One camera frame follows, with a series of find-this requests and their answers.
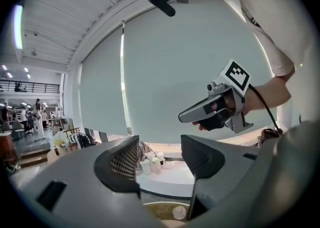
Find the black cable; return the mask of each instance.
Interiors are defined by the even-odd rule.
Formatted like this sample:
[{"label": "black cable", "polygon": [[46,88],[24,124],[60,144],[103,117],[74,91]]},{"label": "black cable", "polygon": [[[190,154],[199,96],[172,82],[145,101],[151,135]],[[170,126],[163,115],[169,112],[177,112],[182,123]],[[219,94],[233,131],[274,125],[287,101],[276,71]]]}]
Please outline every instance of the black cable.
[{"label": "black cable", "polygon": [[261,102],[262,102],[263,105],[265,106],[268,114],[269,114],[270,117],[271,117],[271,120],[272,120],[272,122],[273,122],[273,124],[274,124],[274,126],[275,126],[275,128],[276,128],[276,131],[278,132],[279,136],[281,136],[282,133],[280,132],[280,129],[279,129],[279,127],[278,127],[278,125],[276,124],[276,121],[275,121],[275,119],[274,119],[274,116],[271,114],[270,109],[269,109],[267,103],[265,102],[264,98],[262,98],[261,94],[260,94],[260,93],[257,91],[257,89],[254,88],[251,84],[249,84],[249,88],[250,88],[250,89],[258,96],[258,98],[261,100]]}]

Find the black rectangular slot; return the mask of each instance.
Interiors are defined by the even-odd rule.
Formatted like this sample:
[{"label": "black rectangular slot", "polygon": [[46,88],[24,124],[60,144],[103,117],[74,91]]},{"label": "black rectangular slot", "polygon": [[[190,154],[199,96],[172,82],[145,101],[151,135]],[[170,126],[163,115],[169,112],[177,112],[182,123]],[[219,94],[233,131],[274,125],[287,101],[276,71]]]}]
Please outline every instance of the black rectangular slot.
[{"label": "black rectangular slot", "polygon": [[255,159],[257,158],[256,155],[254,155],[254,154],[248,154],[248,153],[244,154],[243,157],[246,157],[246,158],[248,158],[248,159],[250,159],[250,160],[255,160]]},{"label": "black rectangular slot", "polygon": [[47,210],[52,211],[66,186],[67,185],[63,182],[51,181],[38,196],[36,201]]}]

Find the shirt sleeve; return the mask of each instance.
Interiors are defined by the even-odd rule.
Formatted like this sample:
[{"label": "shirt sleeve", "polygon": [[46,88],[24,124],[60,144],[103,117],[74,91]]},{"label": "shirt sleeve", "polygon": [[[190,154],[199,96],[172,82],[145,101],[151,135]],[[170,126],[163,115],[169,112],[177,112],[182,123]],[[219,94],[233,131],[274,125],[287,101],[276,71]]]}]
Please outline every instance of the shirt sleeve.
[{"label": "shirt sleeve", "polygon": [[271,70],[275,76],[284,76],[289,74],[295,66],[291,59],[289,59],[279,48],[277,48],[272,39],[263,31],[261,27],[252,24],[251,21],[246,18],[246,16],[244,17],[247,25],[251,28],[252,32],[256,35],[257,39],[264,48]]}]

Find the finger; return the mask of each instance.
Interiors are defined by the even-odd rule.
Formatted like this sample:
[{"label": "finger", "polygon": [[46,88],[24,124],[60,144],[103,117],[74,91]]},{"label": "finger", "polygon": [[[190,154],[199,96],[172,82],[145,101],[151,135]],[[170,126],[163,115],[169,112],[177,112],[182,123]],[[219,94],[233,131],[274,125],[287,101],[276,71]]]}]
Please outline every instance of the finger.
[{"label": "finger", "polygon": [[211,105],[211,107],[212,107],[212,110],[213,110],[213,111],[216,111],[216,109],[218,108],[218,104],[214,102],[214,103]]}]

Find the black microphone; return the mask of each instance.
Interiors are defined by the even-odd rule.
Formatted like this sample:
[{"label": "black microphone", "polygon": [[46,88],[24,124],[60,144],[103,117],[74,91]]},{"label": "black microphone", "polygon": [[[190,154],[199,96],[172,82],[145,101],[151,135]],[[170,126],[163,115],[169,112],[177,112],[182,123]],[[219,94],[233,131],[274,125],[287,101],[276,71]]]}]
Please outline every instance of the black microphone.
[{"label": "black microphone", "polygon": [[163,11],[169,17],[173,17],[176,13],[176,10],[166,2],[166,0],[148,0],[154,6],[158,7],[161,11]]}]

